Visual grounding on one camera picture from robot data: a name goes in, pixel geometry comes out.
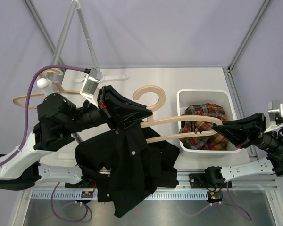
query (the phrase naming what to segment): black bracket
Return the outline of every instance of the black bracket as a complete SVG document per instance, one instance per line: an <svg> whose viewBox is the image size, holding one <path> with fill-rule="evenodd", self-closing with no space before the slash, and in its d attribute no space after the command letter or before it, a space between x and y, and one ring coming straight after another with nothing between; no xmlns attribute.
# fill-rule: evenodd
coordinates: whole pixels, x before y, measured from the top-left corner
<svg viewBox="0 0 283 226"><path fill-rule="evenodd" d="M262 136L266 129L266 118L263 113L256 113L244 119L224 121L212 129L225 136L235 147L247 148L254 139Z"/></svg>
<svg viewBox="0 0 283 226"><path fill-rule="evenodd" d="M0 180L0 189L6 189L11 191L20 191L31 188L35 182L41 179L38 173L39 162L35 162L33 165L28 167L22 175L14 180Z"/></svg>
<svg viewBox="0 0 283 226"><path fill-rule="evenodd" d="M206 200L208 203L215 203L215 202L221 202L223 198L222 191L220 192L208 192L208 200Z"/></svg>
<svg viewBox="0 0 283 226"><path fill-rule="evenodd" d="M271 154L267 155L267 159L271 161L274 167L273 172L275 172L278 177L283 176L283 161L275 158Z"/></svg>
<svg viewBox="0 0 283 226"><path fill-rule="evenodd" d="M99 108L106 114L111 130L126 129L153 115L147 106L120 95L111 85L103 86L98 96Z"/></svg>
<svg viewBox="0 0 283 226"><path fill-rule="evenodd" d="M209 188L210 190L214 190L215 187L208 183L207 177L205 173L191 173L189 174L190 185L191 188ZM230 181L228 184L229 188L232 188L232 182ZM225 188L226 183L221 182L219 188Z"/></svg>
<svg viewBox="0 0 283 226"><path fill-rule="evenodd" d="M91 180L82 180L81 182L77 183L77 184L70 184L70 183L65 183L65 188L70 188L70 189L74 189L74 188L93 188L93 184L91 182Z"/></svg>

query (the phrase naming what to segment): wooden hanger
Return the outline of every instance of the wooden hanger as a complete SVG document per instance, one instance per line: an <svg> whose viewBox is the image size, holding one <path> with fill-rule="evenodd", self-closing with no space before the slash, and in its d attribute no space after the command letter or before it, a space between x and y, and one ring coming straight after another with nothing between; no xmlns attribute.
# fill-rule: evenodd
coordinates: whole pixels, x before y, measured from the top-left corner
<svg viewBox="0 0 283 226"><path fill-rule="evenodd" d="M152 110L154 112L154 111L157 111L159 108L161 108L166 101L166 94L161 87L154 86L154 85L140 87L138 90L134 92L132 98L133 100L138 100L143 94L149 93L149 92L156 93L158 95L158 101L156 102L156 104L147 107L147 109ZM207 122L215 123L216 125L222 125L222 121L220 119L214 118L214 117L202 116L202 115L174 116L174 117L158 119L158 120L155 120L153 118L153 115L151 115L150 117L147 118L147 121L141 123L141 128L166 124L170 122L179 122L179 121L207 121ZM159 142L163 140L170 140L170 139L211 136L216 133L217 132L214 130L203 131L201 133L199 132L180 133L180 134L172 134L168 136L153 137L153 138L146 139L146 141L149 144L149 143Z"/></svg>
<svg viewBox="0 0 283 226"><path fill-rule="evenodd" d="M57 68L52 68L52 69L48 69L48 70L45 70L44 72L42 72L39 77L40 78L45 78L45 73L47 72L53 72L53 73L56 73L58 75L62 75L63 72L60 70L60 69L57 69ZM53 85L55 85L57 88L58 88L58 91L55 91L55 93L60 93L60 94L70 94L70 95L79 95L80 92L79 91L70 91L70 90L64 90L64 88L61 86L61 84L58 82L58 81L53 81L52 82ZM41 96L44 96L43 93L33 93L30 95L30 97L41 97ZM27 98L26 95L23 95L23 96L19 96L19 97L16 97L13 99L13 103L17 106L20 106L20 107L24 107L25 108L25 105L21 104L19 101L20 100L25 100ZM28 106L29 109L37 109L37 107L35 106Z"/></svg>

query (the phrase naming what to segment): white table surface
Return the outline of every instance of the white table surface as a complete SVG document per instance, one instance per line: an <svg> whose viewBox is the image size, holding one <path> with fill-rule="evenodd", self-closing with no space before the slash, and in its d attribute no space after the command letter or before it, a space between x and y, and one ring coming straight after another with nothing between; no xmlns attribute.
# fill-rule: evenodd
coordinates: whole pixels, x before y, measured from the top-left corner
<svg viewBox="0 0 283 226"><path fill-rule="evenodd" d="M176 94L181 89L209 89L223 90L229 92L225 81L222 68L130 68L130 69L102 69L105 75L123 75L130 76L125 81L112 81L102 85L112 85L121 95L132 99L132 94L141 86L157 85L166 93L165 104L153 113L155 119L166 118L177 115ZM62 86L65 90L80 90L82 84L75 84L74 81L84 77L84 73L67 70L64 76ZM66 96L67 99L74 102L77 106L82 106L85 100L80 95ZM137 102L144 105L153 105L158 97L156 94L147 93ZM178 124L169 123L152 127L160 135L169 135L178 133ZM108 131L109 127L101 125L80 133L83 140L87 140L97 134ZM179 140L169 140L170 143L179 147ZM48 165L73 166L76 164L74 151L77 146L72 142L64 146L58 152L45 156L41 162ZM250 161L247 150L241 150L239 153L230 154L224 158L211 159L191 159L184 158L181 155L177 158L175 167L178 170L196 170L205 169L209 166L231 166Z"/></svg>

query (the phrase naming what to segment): plaid shirt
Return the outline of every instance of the plaid shirt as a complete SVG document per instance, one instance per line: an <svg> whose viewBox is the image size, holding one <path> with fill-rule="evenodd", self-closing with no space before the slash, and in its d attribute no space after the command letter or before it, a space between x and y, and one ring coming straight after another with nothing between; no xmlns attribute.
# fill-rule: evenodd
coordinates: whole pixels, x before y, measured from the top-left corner
<svg viewBox="0 0 283 226"><path fill-rule="evenodd" d="M216 104L206 103L203 105L191 105L185 110L183 115L203 115L226 121L226 115L222 107ZM183 121L179 133L202 132L211 130L213 123L204 121ZM202 150L226 150L227 140L217 133L209 137L188 137L180 141L188 149Z"/></svg>

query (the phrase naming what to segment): cloth pile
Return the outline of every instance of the cloth pile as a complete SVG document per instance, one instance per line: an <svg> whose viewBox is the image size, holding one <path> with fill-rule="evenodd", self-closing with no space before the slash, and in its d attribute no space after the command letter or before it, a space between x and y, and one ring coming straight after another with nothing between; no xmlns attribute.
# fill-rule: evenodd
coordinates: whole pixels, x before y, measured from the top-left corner
<svg viewBox="0 0 283 226"><path fill-rule="evenodd" d="M211 103L206 103L203 105L191 105L185 110L183 115L203 115L215 117L221 121L227 121L223 107ZM213 123L211 122L183 121L182 128L180 129L179 133L208 131L211 130L212 127ZM180 141L188 149L226 150L227 148L227 139L219 133L208 137L182 138Z"/></svg>
<svg viewBox="0 0 283 226"><path fill-rule="evenodd" d="M127 129L108 131L80 143L75 158L83 175L96 180L98 202L112 201L115 216L121 217L157 187L175 188L177 170L173 167L179 148L146 139L160 136L137 123ZM110 176L99 173L105 167Z"/></svg>

